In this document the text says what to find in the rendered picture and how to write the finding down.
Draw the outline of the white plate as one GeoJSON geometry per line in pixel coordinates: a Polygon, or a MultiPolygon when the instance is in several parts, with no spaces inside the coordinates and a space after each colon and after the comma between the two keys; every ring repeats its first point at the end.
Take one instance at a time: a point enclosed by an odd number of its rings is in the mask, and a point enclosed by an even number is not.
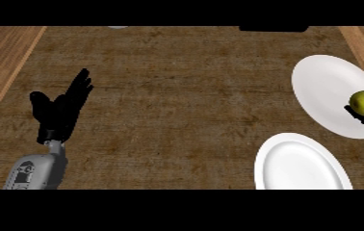
{"type": "Polygon", "coordinates": [[[313,121],[337,135],[362,140],[364,124],[344,108],[350,96],[364,90],[360,68],[338,57],[307,56],[292,68],[291,87],[313,121]]]}
{"type": "Polygon", "coordinates": [[[328,149],[297,133],[263,142],[254,160],[257,190],[350,190],[344,168],[328,149]]]}

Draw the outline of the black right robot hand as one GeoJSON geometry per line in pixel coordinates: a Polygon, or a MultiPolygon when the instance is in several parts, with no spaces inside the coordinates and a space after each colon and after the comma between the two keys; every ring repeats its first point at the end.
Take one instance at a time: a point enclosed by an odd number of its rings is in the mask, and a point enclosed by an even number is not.
{"type": "Polygon", "coordinates": [[[349,107],[349,105],[344,105],[344,109],[349,112],[350,116],[359,120],[360,124],[364,124],[364,115],[358,114],[353,109],[349,107]]]}

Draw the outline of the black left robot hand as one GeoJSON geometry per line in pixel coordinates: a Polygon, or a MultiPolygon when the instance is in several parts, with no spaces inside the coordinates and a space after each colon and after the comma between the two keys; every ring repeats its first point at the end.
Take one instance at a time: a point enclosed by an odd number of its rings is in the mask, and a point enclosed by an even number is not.
{"type": "Polygon", "coordinates": [[[65,94],[54,100],[39,91],[29,93],[32,116],[39,122],[36,142],[65,142],[72,134],[78,115],[91,92],[91,78],[85,68],[75,76],[65,94]]]}

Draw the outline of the green pear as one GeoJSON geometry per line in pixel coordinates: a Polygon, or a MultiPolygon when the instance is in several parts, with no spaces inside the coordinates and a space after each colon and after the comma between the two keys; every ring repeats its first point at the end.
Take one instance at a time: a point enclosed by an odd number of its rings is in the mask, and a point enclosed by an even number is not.
{"type": "Polygon", "coordinates": [[[364,90],[358,91],[349,98],[349,107],[364,116],[364,90]]]}

